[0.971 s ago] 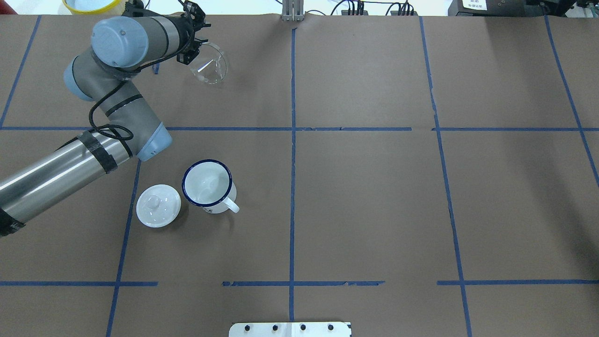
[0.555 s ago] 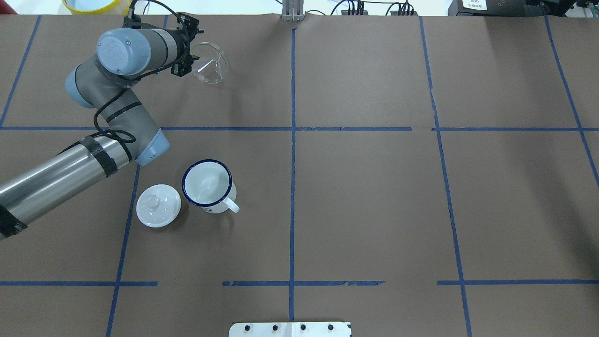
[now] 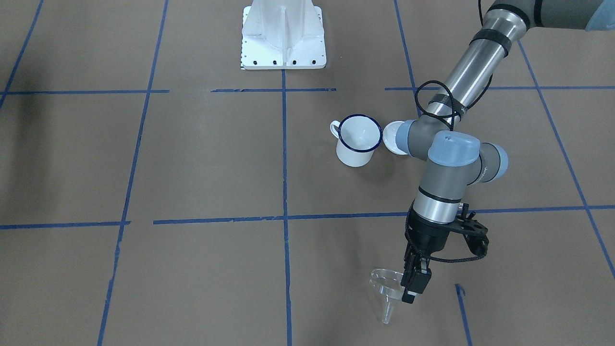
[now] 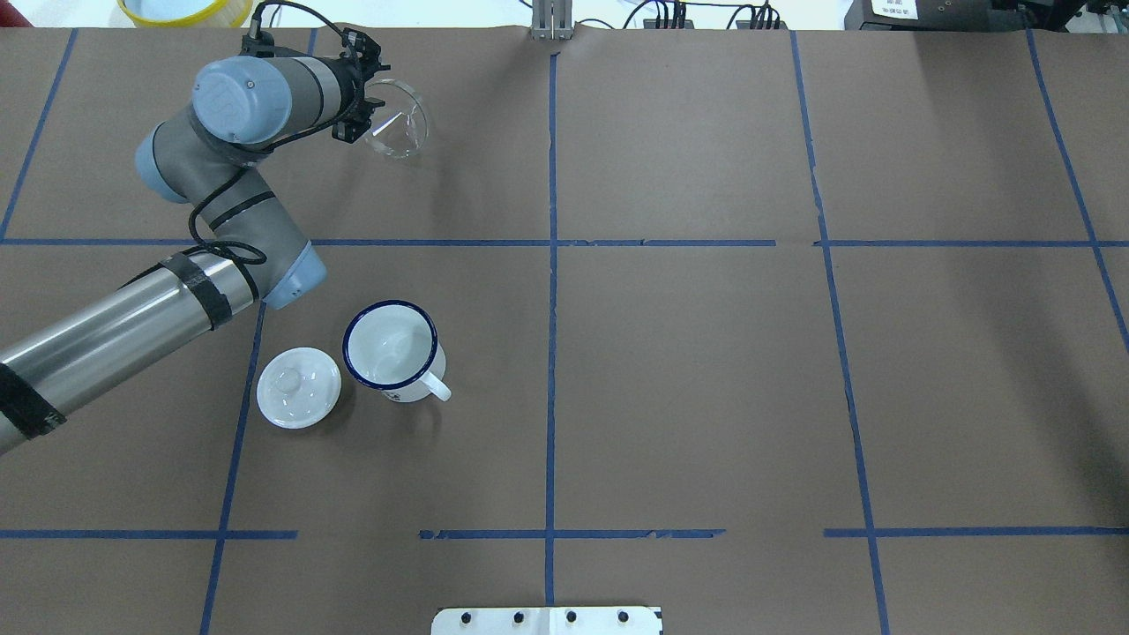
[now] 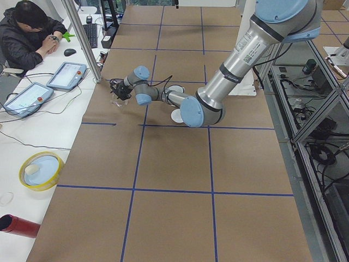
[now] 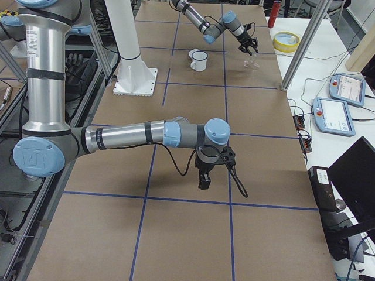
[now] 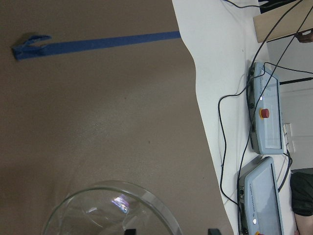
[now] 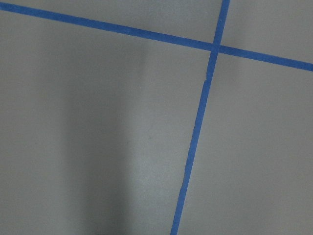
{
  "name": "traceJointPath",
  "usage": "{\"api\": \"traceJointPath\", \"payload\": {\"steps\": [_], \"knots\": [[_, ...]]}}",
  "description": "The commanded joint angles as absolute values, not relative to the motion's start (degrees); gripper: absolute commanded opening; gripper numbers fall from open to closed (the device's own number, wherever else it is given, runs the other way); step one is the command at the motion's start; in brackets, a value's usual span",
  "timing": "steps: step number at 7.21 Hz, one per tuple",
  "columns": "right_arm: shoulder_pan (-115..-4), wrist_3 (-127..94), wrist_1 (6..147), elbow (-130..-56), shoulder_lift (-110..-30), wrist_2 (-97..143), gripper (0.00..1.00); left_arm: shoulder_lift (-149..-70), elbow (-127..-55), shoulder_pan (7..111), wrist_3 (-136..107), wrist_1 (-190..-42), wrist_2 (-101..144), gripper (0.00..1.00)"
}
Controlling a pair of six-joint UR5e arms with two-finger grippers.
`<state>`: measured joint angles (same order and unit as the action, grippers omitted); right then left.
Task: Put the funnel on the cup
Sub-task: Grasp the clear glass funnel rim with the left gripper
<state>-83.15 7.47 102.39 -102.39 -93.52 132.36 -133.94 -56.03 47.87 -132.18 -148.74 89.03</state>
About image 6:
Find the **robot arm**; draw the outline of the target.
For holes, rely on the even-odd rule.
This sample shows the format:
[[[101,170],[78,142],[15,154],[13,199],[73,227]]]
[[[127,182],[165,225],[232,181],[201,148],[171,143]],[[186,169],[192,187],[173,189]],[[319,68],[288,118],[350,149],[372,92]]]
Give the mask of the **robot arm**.
[[[209,172],[226,165],[230,127],[214,118],[192,124],[178,117],[127,126],[72,128],[65,116],[65,43],[72,28],[90,30],[89,1],[20,1],[26,28],[28,121],[13,149],[15,164],[25,174],[49,177],[80,156],[98,150],[145,145],[192,148],[199,169],[199,188],[209,187]]]
[[[248,53],[250,56],[253,55],[251,49],[258,53],[257,38],[248,34],[251,25],[255,27],[255,23],[243,25],[233,11],[228,11],[218,21],[214,19],[216,23],[212,25],[206,20],[207,16],[201,16],[188,1],[169,1],[169,4],[173,5],[176,11],[185,15],[197,27],[207,44],[213,44],[226,30],[229,30],[238,40],[240,51]]]

